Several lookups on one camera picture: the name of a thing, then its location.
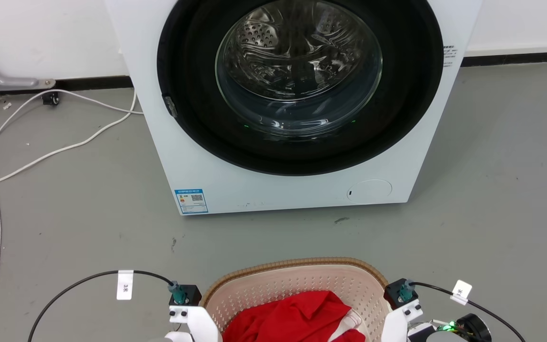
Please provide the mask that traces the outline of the blue energy label sticker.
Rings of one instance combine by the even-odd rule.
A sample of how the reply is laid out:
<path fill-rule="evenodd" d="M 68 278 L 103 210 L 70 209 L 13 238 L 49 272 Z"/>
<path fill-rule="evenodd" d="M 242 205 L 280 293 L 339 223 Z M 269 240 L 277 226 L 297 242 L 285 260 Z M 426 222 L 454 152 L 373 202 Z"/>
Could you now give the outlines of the blue energy label sticker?
<path fill-rule="evenodd" d="M 202 189 L 174 189 L 174 196 L 182 216 L 209 213 Z"/>

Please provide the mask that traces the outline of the grey metal pipe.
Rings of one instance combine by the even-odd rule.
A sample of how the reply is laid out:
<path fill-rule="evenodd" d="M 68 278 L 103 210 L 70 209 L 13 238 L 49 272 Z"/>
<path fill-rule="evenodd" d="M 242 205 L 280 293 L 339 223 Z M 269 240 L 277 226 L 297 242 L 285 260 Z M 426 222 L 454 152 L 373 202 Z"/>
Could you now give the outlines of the grey metal pipe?
<path fill-rule="evenodd" d="M 0 91 L 46 90 L 56 85 L 57 81 L 48 78 L 5 76 L 0 73 Z"/>

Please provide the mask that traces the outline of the white garment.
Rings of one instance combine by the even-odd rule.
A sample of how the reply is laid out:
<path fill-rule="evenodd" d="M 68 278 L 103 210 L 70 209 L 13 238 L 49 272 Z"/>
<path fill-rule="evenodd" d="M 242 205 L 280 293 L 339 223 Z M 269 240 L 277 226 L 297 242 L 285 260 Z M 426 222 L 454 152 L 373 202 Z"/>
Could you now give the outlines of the white garment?
<path fill-rule="evenodd" d="M 356 310 L 351 309 L 347 312 L 347 314 L 345 314 L 345 316 L 343 316 L 336 330 L 332 333 L 330 338 L 328 338 L 327 342 L 333 342 L 348 331 L 358 331 L 358 328 L 361 325 L 362 318 L 360 317 L 358 312 L 356 312 Z"/>

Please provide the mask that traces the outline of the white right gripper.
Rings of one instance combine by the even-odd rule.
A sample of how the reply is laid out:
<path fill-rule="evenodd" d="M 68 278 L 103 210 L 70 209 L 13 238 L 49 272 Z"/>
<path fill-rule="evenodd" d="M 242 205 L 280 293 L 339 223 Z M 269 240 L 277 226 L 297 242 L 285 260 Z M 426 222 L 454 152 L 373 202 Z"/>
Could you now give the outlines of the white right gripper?
<path fill-rule="evenodd" d="M 408 325 L 423 315 L 419 300 L 406 303 L 404 306 L 387 314 L 381 333 L 381 342 L 408 342 Z"/>

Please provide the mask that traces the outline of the black round washer door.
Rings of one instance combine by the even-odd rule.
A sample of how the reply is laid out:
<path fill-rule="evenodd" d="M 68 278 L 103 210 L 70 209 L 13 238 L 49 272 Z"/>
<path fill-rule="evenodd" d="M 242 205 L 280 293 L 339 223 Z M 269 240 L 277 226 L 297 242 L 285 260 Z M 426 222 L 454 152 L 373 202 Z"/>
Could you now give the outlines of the black round washer door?
<path fill-rule="evenodd" d="M 169 114 L 239 167 L 302 177 L 367 162 L 434 101 L 430 0 L 178 0 L 158 44 Z"/>

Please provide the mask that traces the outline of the beige perforated laundry basket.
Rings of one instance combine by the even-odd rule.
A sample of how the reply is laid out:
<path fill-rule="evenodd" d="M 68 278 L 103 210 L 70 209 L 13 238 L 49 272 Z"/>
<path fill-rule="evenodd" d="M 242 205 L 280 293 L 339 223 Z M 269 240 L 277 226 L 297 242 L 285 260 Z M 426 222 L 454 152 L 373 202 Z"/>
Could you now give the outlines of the beige perforated laundry basket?
<path fill-rule="evenodd" d="M 200 305 L 223 332 L 244 309 L 302 292 L 330 291 L 360 316 L 365 342 L 381 342 L 391 312 L 384 299 L 387 285 L 378 270 L 357 258 L 295 258 L 229 273 L 203 294 Z"/>

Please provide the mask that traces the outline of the red garment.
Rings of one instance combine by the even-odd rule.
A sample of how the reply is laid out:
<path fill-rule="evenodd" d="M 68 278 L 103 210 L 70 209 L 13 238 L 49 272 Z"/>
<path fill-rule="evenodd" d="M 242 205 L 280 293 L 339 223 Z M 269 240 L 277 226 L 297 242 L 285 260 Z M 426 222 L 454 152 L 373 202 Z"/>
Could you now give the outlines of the red garment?
<path fill-rule="evenodd" d="M 330 291 L 309 291 L 241 311 L 223 342 L 327 342 L 351 307 Z M 366 342 L 348 331 L 333 342 Z"/>

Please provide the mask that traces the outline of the white front-loading washing machine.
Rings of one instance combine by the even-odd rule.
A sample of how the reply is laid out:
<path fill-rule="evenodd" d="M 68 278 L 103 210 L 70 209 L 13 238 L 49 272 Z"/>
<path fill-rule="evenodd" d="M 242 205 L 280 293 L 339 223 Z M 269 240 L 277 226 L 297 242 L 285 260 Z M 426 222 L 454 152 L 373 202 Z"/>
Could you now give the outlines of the white front-loading washing machine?
<path fill-rule="evenodd" d="M 171 192 L 202 189 L 208 214 L 406 203 L 483 2 L 430 0 L 443 18 L 443 47 L 456 46 L 457 56 L 452 67 L 443 67 L 432 104 L 404 138 L 353 167 L 293 177 L 248 170 L 218 158 L 197 144 L 169 114 L 161 96 L 157 58 L 164 22 L 177 1 L 104 0 Z"/>

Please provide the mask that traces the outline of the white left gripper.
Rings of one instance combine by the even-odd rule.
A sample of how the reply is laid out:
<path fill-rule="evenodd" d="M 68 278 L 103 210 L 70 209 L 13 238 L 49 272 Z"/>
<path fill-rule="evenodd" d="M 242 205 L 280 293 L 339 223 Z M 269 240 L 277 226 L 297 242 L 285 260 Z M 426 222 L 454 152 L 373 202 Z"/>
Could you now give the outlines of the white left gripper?
<path fill-rule="evenodd" d="M 185 324 L 189 329 L 188 332 L 170 332 L 171 342 L 223 342 L 217 325 L 204 307 L 170 305 L 170 323 Z"/>

